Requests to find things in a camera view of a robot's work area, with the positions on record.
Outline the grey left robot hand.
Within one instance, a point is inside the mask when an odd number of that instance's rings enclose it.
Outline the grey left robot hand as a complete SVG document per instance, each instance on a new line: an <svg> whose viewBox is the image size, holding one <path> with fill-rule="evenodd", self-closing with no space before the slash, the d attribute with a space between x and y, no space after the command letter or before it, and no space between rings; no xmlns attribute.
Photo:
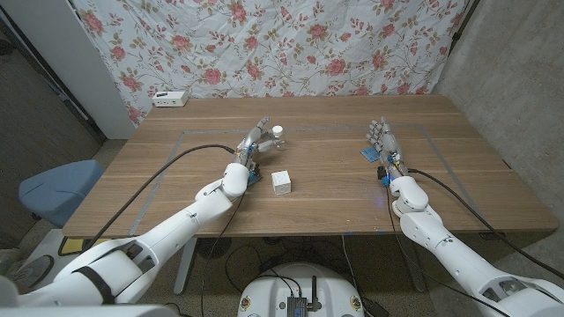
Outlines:
<svg viewBox="0 0 564 317"><path fill-rule="evenodd" d="M261 119L238 144L234 154L234 163L247 167L252 175L259 174L258 164L253 160L255 153L266 152L272 147L279 147L285 142L282 139L284 128L280 125L275 125L268 129L265 125L269 121L269 117Z"/></svg>

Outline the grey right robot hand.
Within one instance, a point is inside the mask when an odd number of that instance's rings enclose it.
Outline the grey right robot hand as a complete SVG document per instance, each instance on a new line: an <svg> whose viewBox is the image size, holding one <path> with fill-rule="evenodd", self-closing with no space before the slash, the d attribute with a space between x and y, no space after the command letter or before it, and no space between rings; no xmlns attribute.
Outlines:
<svg viewBox="0 0 564 317"><path fill-rule="evenodd" d="M385 187L388 187L396 178L407 175L402 149L384 117L380 121L372 120L369 130L366 137L381 163L377 168L377 177Z"/></svg>

